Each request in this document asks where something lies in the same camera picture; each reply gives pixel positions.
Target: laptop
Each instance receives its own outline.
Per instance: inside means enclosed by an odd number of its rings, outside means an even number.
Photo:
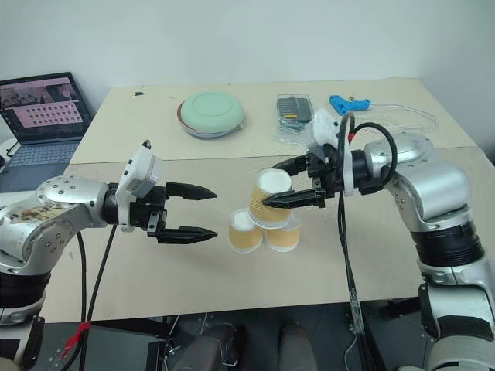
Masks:
[[[68,72],[0,81],[0,114],[20,144],[0,172],[0,192],[63,174],[92,118]]]

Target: blue glue gun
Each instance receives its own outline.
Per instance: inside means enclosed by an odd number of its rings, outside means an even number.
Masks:
[[[349,111],[365,111],[370,106],[370,100],[345,100],[340,95],[332,95],[330,97],[330,104],[332,104],[333,109],[340,115],[343,116]]]

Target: white table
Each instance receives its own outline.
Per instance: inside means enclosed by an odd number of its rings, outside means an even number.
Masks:
[[[177,107],[202,90],[233,94],[246,114],[244,129],[213,140],[188,135],[179,125]],[[138,91],[145,95],[136,97]],[[438,119],[437,128],[427,133],[437,148],[475,145],[416,79],[112,87],[70,163],[126,162],[145,139],[152,141],[153,151],[164,160],[297,155],[304,151],[272,140],[278,126],[277,95],[292,93],[308,94],[315,111],[329,107],[331,94],[417,107]],[[407,125],[425,120],[408,112],[380,113],[383,114]],[[366,131],[356,137],[354,145],[362,148],[376,138],[379,136]]]
[[[232,93],[246,111],[245,127],[224,138],[200,140],[179,126],[176,108],[197,91]],[[135,97],[135,92],[145,95]],[[117,232],[98,293],[94,319],[134,318],[241,308],[307,305],[347,300],[343,255],[336,229],[336,200],[324,210],[296,210],[302,238],[290,253],[262,246],[238,254],[227,243],[228,216],[248,204],[255,174],[301,148],[272,141],[276,131],[276,96],[307,93],[313,107],[327,105],[330,94],[370,98],[377,103],[405,104],[430,111],[439,120],[429,136],[439,155],[460,166],[472,183],[475,223],[486,250],[495,229],[491,185],[495,172],[485,155],[431,94],[414,79],[315,83],[246,83],[222,86],[114,87],[98,111],[66,173],[117,182],[125,162],[144,139],[163,158],[160,184],[189,182],[206,186],[216,199],[167,203],[169,227],[203,226],[219,236],[193,245],[158,245],[145,232]],[[413,114],[390,113],[411,124]],[[362,148],[379,138],[360,133]],[[309,188],[306,175],[295,188]],[[386,191],[346,201],[350,256],[362,299],[415,296],[421,283],[413,241]],[[109,228],[85,230],[88,287],[97,269]],[[80,313],[80,258],[76,240],[53,269],[42,315],[48,322],[77,321]]]
[[[476,147],[441,149],[439,155],[468,175],[475,224],[485,249],[492,254],[492,165]],[[284,158],[189,160],[186,167],[180,161],[164,162],[167,179],[199,183],[217,193],[216,199],[199,202],[170,199],[167,225],[203,226],[219,235],[193,245],[158,245],[142,230],[118,231],[98,292],[94,319],[346,301],[336,199],[329,200],[325,209],[296,210],[302,218],[302,238],[290,253],[276,253],[262,245],[254,253],[239,254],[227,243],[229,213],[247,205],[256,172]],[[71,165],[67,170],[110,182],[119,179],[124,165]],[[305,176],[295,178],[296,188],[308,185]],[[350,257],[360,298],[416,296],[421,283],[417,254],[392,196],[383,191],[349,197],[346,210]],[[83,232],[89,288],[96,278],[109,233],[109,227]],[[53,269],[47,287],[42,315],[48,322],[78,320],[79,256],[73,239]]]

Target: stacked paper cups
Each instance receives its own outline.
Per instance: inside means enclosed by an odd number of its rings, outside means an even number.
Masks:
[[[297,246],[300,220],[290,209],[263,205],[263,199],[291,188],[287,172],[276,168],[259,172],[249,209],[238,209],[230,215],[229,242],[235,251],[245,254],[256,250],[263,242],[263,234],[267,245],[275,251],[288,252]]]

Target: black wire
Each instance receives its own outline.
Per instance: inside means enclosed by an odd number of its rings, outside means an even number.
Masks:
[[[98,288],[100,287],[101,277],[103,276],[103,271],[108,259],[108,253],[110,253],[111,243],[114,240],[115,230],[117,226],[114,225],[111,228],[110,236],[108,237],[107,247],[103,254],[103,259],[101,259],[100,270],[98,271],[98,276],[96,277],[96,282],[94,283],[93,293],[91,294],[90,307],[87,310],[86,320],[90,321],[93,317],[94,303],[96,302],[96,295],[98,293]],[[83,371],[86,365],[86,351],[87,351],[87,338],[89,336],[89,330],[83,331],[82,339],[80,340],[81,350],[80,350],[80,360],[79,360],[79,371]]]
[[[340,128],[339,128],[339,137],[337,143],[337,180],[343,181],[343,157],[345,151],[345,140],[346,140],[346,131],[347,131],[347,121],[350,121],[350,132],[352,133],[354,130],[354,114],[352,112],[348,112],[342,120],[340,120]]]
[[[423,351],[423,360],[421,362],[421,368],[425,368],[426,351],[428,350],[428,338],[425,339],[425,350]]]
[[[385,176],[383,180],[383,185],[385,186],[387,183],[389,183],[392,180],[392,177],[394,176],[395,173],[395,169],[397,168],[397,160],[398,160],[397,145],[395,144],[394,137],[392,137],[390,132],[383,126],[379,124],[375,124],[374,122],[365,122],[363,124],[360,124],[352,132],[353,134],[356,134],[359,130],[364,128],[373,128],[378,130],[380,133],[382,133],[385,136],[385,138],[388,141],[388,144],[390,145],[390,149],[392,152],[392,163],[390,165],[390,168],[388,169],[387,176]]]
[[[19,143],[19,141],[17,141],[16,143],[14,143],[14,145],[6,151],[6,152],[7,152],[7,153],[6,153],[7,157],[12,157],[12,156],[13,156],[13,155],[11,155],[11,154],[10,154],[10,151],[11,151],[11,150],[12,150],[12,149],[13,149],[13,148],[14,148],[14,147],[18,144],[18,143]]]
[[[80,321],[86,321],[86,301],[87,301],[87,286],[86,286],[86,249],[84,248],[83,235],[80,232],[77,232],[77,242],[79,242],[79,251],[80,251],[80,269],[81,269],[81,309],[80,309]],[[79,352],[81,350],[82,343],[79,341],[75,350],[70,356],[67,363],[63,366],[61,371],[67,371],[69,367],[72,366],[74,361],[76,360]]]
[[[82,345],[83,345],[82,342],[77,343],[77,346],[76,346],[74,352],[72,353],[72,356],[70,356],[69,360],[67,361],[67,363],[65,365],[63,365],[63,367],[60,371],[67,371],[69,369],[69,367],[72,366],[72,364],[76,360],[77,356],[79,355],[79,352],[80,352]]]
[[[346,114],[342,121],[340,122],[339,137],[337,144],[337,176],[338,179],[343,182],[343,161],[344,161],[344,145],[347,139],[347,122],[350,122],[350,133],[355,133],[355,120],[352,113]],[[352,294],[355,292],[357,294],[356,282],[354,280],[353,270],[350,265],[349,250],[347,246],[347,225],[346,225],[346,207],[344,201],[343,190],[339,191],[339,205],[337,210],[337,226],[339,229],[340,244],[342,245],[342,251],[344,255],[344,262],[346,265],[346,278],[347,287],[349,290],[349,299],[352,301]],[[357,344],[360,354],[361,367],[367,371],[369,369],[374,369],[374,364],[372,357],[370,355],[370,350],[367,344],[365,334],[359,333],[357,336]]]
[[[80,250],[80,269],[81,269],[81,308],[80,308],[80,321],[86,321],[86,300],[87,300],[87,289],[86,289],[86,250],[84,248],[83,235],[77,232],[77,242],[79,242]]]

